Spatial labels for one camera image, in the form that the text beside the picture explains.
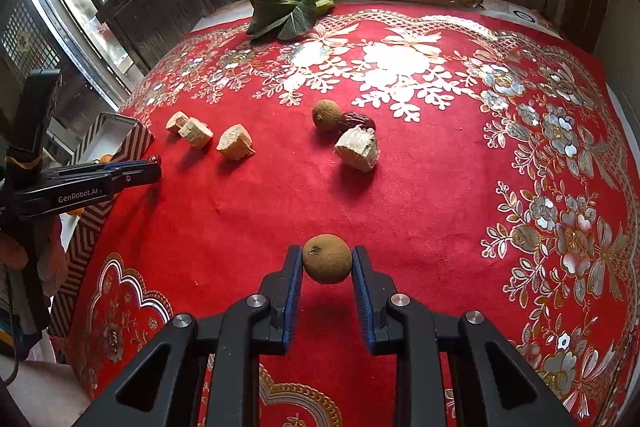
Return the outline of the gloved hand holding gripper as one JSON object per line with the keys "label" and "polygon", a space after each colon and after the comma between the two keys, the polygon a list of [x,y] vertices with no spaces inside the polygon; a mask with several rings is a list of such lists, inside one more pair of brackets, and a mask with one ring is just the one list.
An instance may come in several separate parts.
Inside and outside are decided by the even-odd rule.
{"label": "gloved hand holding gripper", "polygon": [[[34,224],[36,268],[43,294],[52,297],[68,275],[68,259],[62,245],[62,222],[50,216]],[[15,270],[24,269],[28,256],[25,249],[8,234],[1,233],[1,262]]]}

